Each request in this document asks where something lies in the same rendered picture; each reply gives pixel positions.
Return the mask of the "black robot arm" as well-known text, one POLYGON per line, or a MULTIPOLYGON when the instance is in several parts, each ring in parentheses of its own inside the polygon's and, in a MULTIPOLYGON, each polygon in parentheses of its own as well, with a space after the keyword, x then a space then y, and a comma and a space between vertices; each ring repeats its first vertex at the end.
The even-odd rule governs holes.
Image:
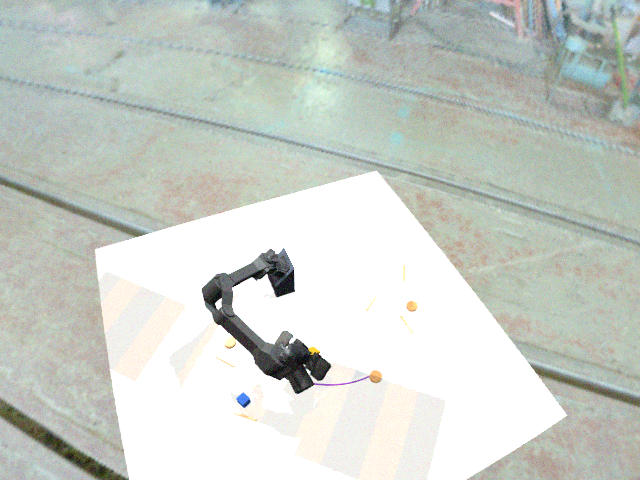
POLYGON ((202 294, 206 308, 215 324, 221 325, 254 358, 256 366, 266 375, 277 380, 289 380, 294 392, 299 394, 314 385, 297 348, 286 347, 281 340, 277 344, 266 342, 247 326, 232 307, 233 287, 253 278, 255 282, 265 275, 272 274, 279 280, 290 270, 284 255, 278 257, 271 248, 257 256, 249 265, 230 274, 217 273, 203 287, 202 294), (289 268, 289 269, 288 269, 289 268), (221 308, 216 304, 220 299, 221 308))

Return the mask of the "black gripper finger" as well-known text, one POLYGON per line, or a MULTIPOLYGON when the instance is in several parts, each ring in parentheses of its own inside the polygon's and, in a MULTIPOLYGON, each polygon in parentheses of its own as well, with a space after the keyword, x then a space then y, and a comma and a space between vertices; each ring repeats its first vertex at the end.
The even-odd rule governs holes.
MULTIPOLYGON (((319 355, 317 352, 314 352, 313 355, 316 355, 319 359, 322 358, 321 355, 319 355)), ((306 365, 304 366, 307 370, 311 371, 312 367, 307 367, 306 365)))
POLYGON ((298 344, 302 344, 305 348, 309 349, 306 344, 304 344, 303 342, 301 342, 298 338, 296 338, 293 342, 298 343, 298 344))

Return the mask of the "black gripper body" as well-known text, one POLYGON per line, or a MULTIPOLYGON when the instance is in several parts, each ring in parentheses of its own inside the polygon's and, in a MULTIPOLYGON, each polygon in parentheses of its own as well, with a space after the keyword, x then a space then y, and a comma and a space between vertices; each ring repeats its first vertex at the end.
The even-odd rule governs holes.
POLYGON ((293 337, 294 336, 290 332, 284 330, 275 341, 275 344, 282 340, 286 347, 288 346, 297 348, 301 355, 300 363, 298 363, 297 365, 301 366, 305 364, 307 367, 312 367, 309 375, 318 381, 323 380, 332 367, 332 364, 330 364, 324 358, 319 359, 316 355, 310 355, 311 351, 305 348, 302 344, 290 342, 293 337))

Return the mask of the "blue block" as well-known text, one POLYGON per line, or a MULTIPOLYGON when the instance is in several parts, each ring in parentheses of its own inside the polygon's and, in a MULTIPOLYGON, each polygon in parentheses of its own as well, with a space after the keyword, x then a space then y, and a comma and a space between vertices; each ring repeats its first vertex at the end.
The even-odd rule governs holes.
POLYGON ((242 392, 236 399, 243 409, 251 402, 250 397, 245 392, 242 392))

